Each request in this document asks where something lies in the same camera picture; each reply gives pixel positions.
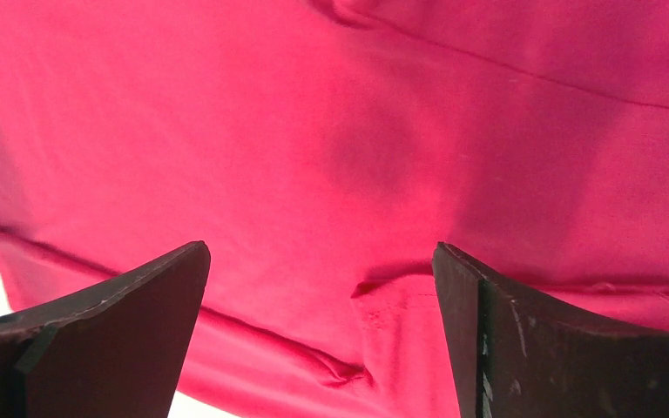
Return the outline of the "pink t-shirt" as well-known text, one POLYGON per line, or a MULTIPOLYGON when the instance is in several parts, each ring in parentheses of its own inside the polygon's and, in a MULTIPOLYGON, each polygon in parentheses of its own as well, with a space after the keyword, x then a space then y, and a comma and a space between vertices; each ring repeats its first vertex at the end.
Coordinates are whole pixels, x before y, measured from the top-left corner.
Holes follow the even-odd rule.
POLYGON ((15 310, 192 240, 181 390, 449 417, 449 242, 669 331, 669 1, 0 1, 15 310))

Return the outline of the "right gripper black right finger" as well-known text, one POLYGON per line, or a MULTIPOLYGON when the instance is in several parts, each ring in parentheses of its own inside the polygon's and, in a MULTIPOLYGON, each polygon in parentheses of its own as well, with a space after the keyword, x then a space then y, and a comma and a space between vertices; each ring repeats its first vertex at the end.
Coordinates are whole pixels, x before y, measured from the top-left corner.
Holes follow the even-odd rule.
POLYGON ((669 332, 575 307, 439 243, 463 417, 669 417, 669 332))

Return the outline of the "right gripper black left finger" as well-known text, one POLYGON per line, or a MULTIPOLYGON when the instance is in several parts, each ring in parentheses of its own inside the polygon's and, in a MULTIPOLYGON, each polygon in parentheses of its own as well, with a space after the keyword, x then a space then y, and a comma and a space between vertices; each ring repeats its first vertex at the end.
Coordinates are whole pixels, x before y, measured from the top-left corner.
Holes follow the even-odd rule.
POLYGON ((211 256, 185 244, 0 317, 0 417, 165 417, 211 256))

